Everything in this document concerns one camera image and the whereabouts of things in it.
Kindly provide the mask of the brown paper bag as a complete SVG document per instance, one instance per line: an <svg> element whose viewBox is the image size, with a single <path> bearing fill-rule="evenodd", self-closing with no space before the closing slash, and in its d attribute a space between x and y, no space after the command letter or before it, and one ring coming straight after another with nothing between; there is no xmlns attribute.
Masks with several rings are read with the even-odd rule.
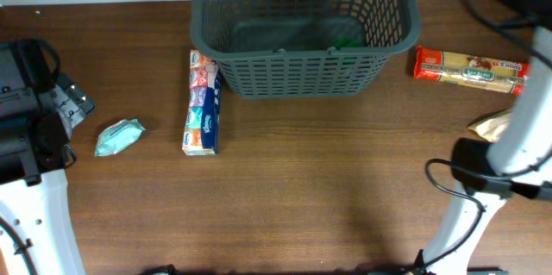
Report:
<svg viewBox="0 0 552 275"><path fill-rule="evenodd" d="M506 109L468 125L467 129L485 141L497 142L510 122L511 110Z"/></svg>

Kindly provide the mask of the grey plastic mesh basket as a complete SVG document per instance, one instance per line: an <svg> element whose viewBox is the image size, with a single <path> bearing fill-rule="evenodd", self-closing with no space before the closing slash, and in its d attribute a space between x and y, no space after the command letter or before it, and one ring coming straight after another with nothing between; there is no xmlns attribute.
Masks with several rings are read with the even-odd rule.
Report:
<svg viewBox="0 0 552 275"><path fill-rule="evenodd" d="M421 33L416 0L191 0L191 12L194 46L248 98L353 96ZM360 46L333 48L342 38Z"/></svg>

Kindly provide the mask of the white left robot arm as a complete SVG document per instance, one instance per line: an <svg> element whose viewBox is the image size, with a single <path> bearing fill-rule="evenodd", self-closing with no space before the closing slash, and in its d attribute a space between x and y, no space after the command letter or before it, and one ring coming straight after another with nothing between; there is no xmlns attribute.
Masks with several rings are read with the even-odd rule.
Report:
<svg viewBox="0 0 552 275"><path fill-rule="evenodd" d="M66 169L96 108L46 41L1 45L1 254L10 274L82 274Z"/></svg>

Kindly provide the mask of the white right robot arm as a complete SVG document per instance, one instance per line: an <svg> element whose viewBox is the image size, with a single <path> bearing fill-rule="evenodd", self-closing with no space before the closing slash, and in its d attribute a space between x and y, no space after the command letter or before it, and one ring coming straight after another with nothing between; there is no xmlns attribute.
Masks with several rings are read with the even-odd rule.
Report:
<svg viewBox="0 0 552 275"><path fill-rule="evenodd" d="M535 29L528 44L482 16L469 0L469 15L530 54L530 78L511 110L511 122L495 143L466 138L455 143L451 159L429 159L447 166L455 179L450 205L436 236L419 251L412 274L466 274L469 260L486 227L514 195L551 199L551 0L497 0Z"/></svg>

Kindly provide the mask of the green lid spice jar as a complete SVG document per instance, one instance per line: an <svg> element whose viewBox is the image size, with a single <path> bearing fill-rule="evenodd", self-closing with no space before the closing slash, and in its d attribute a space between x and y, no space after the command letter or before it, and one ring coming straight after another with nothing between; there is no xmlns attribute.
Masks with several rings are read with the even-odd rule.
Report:
<svg viewBox="0 0 552 275"><path fill-rule="evenodd" d="M349 39L349 38L342 38L340 40L337 40L334 43L333 48L335 48L335 49L357 48L359 46L360 46L360 44L356 40ZM343 62L343 64L345 66L353 66L354 63L355 63L355 57L347 57Z"/></svg>

